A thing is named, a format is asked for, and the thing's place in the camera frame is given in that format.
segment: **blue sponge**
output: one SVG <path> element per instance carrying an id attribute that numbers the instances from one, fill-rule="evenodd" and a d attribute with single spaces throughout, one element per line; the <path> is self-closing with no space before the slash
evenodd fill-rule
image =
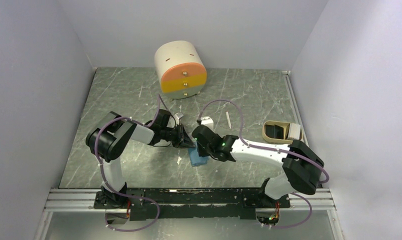
<path id="1" fill-rule="evenodd" d="M 209 157 L 198 155 L 198 144 L 196 142 L 195 146 L 196 148 L 188 148 L 190 164 L 192 165 L 192 167 L 206 165 Z"/>

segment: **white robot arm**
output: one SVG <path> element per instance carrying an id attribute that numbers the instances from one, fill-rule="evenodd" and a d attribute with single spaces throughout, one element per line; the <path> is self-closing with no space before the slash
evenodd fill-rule
<path id="1" fill-rule="evenodd" d="M 101 173 L 104 174 L 105 181 L 108 183 L 102 183 L 101 191 L 115 203 L 114 205 L 121 206 L 127 200 L 126 197 L 115 192 L 125 194 L 127 191 L 120 155 L 130 140 L 150 146 L 164 140 L 170 142 L 175 148 L 195 148 L 195 144 L 182 124 L 168 127 L 170 117 L 172 114 L 169 111 L 159 109 L 155 120 L 143 125 L 134 120 L 123 119 L 121 115 L 111 111 L 87 135 L 85 143 L 90 148 L 90 152 L 95 154 L 97 136 L 100 130 L 107 126 L 99 136 L 97 153 L 102 160 Z"/>
<path id="2" fill-rule="evenodd" d="M 313 195 L 319 185 L 321 170 L 311 163 L 299 160 L 292 154 L 281 151 L 270 151 L 250 146 L 268 147 L 285 152 L 303 155 L 323 167 L 323 161 L 302 141 L 294 140 L 292 144 L 271 145 L 247 141 L 246 145 L 238 136 L 226 135 L 220 137 L 205 125 L 199 125 L 193 132 L 196 139 L 198 154 L 201 157 L 210 156 L 218 161 L 249 161 L 273 165 L 282 169 L 277 177 L 267 179 L 264 193 L 277 200 L 283 195 L 293 192 Z"/>

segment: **black metal base plate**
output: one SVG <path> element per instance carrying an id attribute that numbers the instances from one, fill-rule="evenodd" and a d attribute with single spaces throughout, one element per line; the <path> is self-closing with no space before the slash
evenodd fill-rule
<path id="1" fill-rule="evenodd" d="M 274 208 L 276 201 L 261 194 L 259 187 L 240 188 L 128 188 L 127 194 L 147 197 L 160 205 L 160 219 L 225 218 L 256 219 L 257 208 Z M 95 209 L 117 209 L 108 203 L 99 191 L 93 207 Z M 281 208 L 289 208 L 288 195 L 277 202 Z M 157 215 L 155 204 L 147 200 L 131 199 L 131 221 L 153 219 Z"/>

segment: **glass panel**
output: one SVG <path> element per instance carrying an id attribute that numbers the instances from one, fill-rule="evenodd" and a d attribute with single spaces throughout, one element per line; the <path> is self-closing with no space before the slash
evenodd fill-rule
<path id="1" fill-rule="evenodd" d="M 293 224 L 305 218 L 307 211 L 281 212 L 279 226 Z M 140 228 L 147 221 L 132 221 L 114 227 Z M 227 239 L 303 239 L 333 240 L 328 213 L 314 211 L 304 224 L 289 229 L 269 229 L 255 220 L 227 218 L 159 219 L 154 225 L 138 232 L 116 232 L 105 227 L 104 213 L 55 212 L 46 236 L 47 240 L 227 240 Z"/>

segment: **white wall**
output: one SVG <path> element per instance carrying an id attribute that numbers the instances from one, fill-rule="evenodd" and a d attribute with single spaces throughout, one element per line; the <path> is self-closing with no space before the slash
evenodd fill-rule
<path id="1" fill-rule="evenodd" d="M 175 40 L 207 67 L 289 70 L 328 0 L 59 0 L 98 67 L 153 67 Z"/>
<path id="2" fill-rule="evenodd" d="M 402 0 L 329 0 L 291 82 L 346 239 L 402 239 Z"/>
<path id="3" fill-rule="evenodd" d="M 92 77 L 55 0 L 0 0 L 0 239 L 33 239 Z"/>

